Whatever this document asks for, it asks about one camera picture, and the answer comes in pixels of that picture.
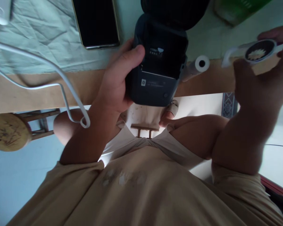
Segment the stool seat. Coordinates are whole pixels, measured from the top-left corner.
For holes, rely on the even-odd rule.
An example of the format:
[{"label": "stool seat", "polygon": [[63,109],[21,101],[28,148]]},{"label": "stool seat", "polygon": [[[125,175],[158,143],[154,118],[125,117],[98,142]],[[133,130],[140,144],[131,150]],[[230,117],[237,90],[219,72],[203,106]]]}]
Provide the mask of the stool seat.
[{"label": "stool seat", "polygon": [[0,114],[0,150],[17,151],[32,139],[31,128],[16,114]]}]

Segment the white shorts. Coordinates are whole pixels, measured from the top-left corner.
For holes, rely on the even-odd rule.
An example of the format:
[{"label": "white shorts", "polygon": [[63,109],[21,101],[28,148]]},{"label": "white shorts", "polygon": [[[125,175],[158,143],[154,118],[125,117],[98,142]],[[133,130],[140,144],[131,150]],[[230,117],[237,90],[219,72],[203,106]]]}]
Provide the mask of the white shorts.
[{"label": "white shorts", "polygon": [[170,131],[174,130],[171,124],[153,139],[135,137],[124,121],[119,121],[116,125],[121,128],[121,131],[107,143],[100,157],[100,160],[104,162],[105,166],[109,161],[125,155],[132,149],[142,148],[144,146],[159,148],[169,158],[187,169],[192,169],[200,163],[207,161],[189,151],[170,134]]}]

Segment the person's left hand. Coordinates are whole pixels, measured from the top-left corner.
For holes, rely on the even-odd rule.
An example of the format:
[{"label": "person's left hand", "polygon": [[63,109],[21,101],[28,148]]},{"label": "person's left hand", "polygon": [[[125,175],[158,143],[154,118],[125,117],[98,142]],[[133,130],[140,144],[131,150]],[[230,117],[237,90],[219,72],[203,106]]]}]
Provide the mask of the person's left hand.
[{"label": "person's left hand", "polygon": [[94,101],[109,111],[122,113],[133,104],[133,101],[125,95],[125,78],[133,68],[142,62],[145,48],[138,45],[132,49],[132,44],[133,39],[129,39],[111,57],[99,93]]}]

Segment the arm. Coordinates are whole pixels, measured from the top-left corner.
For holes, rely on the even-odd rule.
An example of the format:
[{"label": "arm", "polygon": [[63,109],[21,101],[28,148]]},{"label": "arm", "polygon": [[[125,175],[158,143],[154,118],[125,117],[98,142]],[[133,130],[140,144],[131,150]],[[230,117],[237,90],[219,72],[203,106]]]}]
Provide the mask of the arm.
[{"label": "arm", "polygon": [[133,39],[127,41],[111,58],[98,96],[88,111],[91,126],[87,129],[80,127],[76,131],[64,148],[61,164],[97,162],[111,138],[119,115],[133,103],[125,96],[125,78],[142,62],[145,49],[139,45],[130,50],[132,42]]},{"label": "arm", "polygon": [[[283,43],[283,27],[259,36],[266,38]],[[258,76],[244,60],[234,63],[235,95],[241,109],[219,135],[212,152],[213,164],[244,174],[258,173],[265,143],[283,105],[283,51],[278,56],[278,65]]]}]

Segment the hand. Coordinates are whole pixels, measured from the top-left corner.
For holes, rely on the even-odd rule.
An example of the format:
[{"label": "hand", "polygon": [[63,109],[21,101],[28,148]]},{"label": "hand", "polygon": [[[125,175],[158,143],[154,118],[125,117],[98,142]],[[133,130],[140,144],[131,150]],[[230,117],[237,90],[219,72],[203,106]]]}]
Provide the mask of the hand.
[{"label": "hand", "polygon": [[128,40],[110,59],[98,96],[94,101],[117,113],[126,111],[133,104],[133,101],[125,95],[125,78],[145,56],[145,48],[142,45],[132,49],[132,44],[133,39]]},{"label": "hand", "polygon": [[[258,39],[273,39],[283,43],[283,26],[261,33]],[[255,76],[245,60],[234,62],[236,77],[235,96],[241,108],[279,111],[283,105],[283,51],[278,53],[280,61],[272,70]]]}]

